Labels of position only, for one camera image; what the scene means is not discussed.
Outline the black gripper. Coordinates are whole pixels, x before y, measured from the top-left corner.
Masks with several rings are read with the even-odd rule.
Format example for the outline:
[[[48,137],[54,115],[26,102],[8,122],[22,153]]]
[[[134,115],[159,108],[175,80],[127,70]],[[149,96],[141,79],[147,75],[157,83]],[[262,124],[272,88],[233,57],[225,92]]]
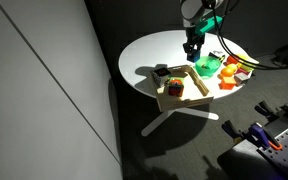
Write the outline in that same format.
[[[187,54],[194,54],[201,50],[204,44],[205,35],[198,35],[195,33],[194,27],[188,27],[185,29],[187,41],[183,44],[184,51]]]

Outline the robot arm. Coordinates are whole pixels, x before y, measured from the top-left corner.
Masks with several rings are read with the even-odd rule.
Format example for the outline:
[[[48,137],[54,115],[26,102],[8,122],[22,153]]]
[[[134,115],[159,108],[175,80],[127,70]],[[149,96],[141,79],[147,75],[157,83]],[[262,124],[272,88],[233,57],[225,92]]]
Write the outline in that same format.
[[[224,0],[180,0],[180,13],[187,37],[183,48],[188,55],[201,49],[207,26],[205,17],[223,2]]]

